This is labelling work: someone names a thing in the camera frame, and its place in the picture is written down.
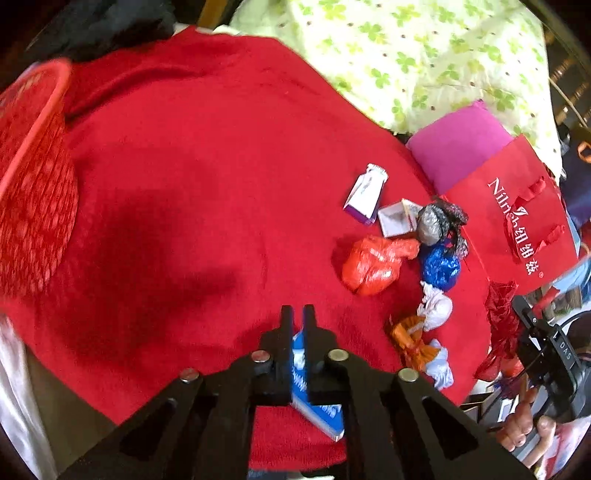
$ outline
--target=red blanket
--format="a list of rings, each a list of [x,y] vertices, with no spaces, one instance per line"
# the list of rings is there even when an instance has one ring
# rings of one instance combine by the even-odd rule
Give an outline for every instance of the red blanket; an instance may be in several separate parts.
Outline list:
[[[428,202],[407,149],[275,40],[203,35],[75,67],[67,98],[80,186],[76,225],[42,294],[4,309],[41,362],[115,422],[183,368],[227,368],[312,303],[319,325],[375,368],[400,358],[382,331],[415,312],[418,260],[382,294],[339,280],[365,227],[342,211],[367,163],[390,178],[382,204]],[[449,349],[460,403],[487,353],[482,270],[465,268]],[[312,469],[345,458],[291,407],[256,412],[251,466]]]

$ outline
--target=red mesh basket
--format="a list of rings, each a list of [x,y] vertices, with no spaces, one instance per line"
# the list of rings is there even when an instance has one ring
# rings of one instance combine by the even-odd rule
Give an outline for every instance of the red mesh basket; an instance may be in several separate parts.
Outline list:
[[[70,238],[78,188],[64,144],[71,67],[44,63],[0,95],[0,295],[41,291]]]

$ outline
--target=white cloth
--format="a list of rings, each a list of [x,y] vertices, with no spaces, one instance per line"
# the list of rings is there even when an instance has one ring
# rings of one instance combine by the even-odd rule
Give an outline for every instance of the white cloth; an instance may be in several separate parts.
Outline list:
[[[25,346],[4,315],[0,316],[0,424],[39,480],[57,478],[29,379]]]

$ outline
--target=red shopping bag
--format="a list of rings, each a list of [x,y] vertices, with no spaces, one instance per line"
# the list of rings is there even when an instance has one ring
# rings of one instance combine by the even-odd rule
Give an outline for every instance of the red shopping bag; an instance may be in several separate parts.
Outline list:
[[[468,261],[477,258],[489,280],[527,294],[577,263],[560,191],[523,135],[445,197],[469,215]]]

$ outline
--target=purple and white box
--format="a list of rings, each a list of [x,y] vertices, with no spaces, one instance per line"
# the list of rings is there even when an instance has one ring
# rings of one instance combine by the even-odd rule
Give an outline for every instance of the purple and white box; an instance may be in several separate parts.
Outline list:
[[[386,180],[388,174],[382,167],[368,164],[365,173],[353,185],[343,210],[364,225],[373,224],[378,216],[379,198]]]

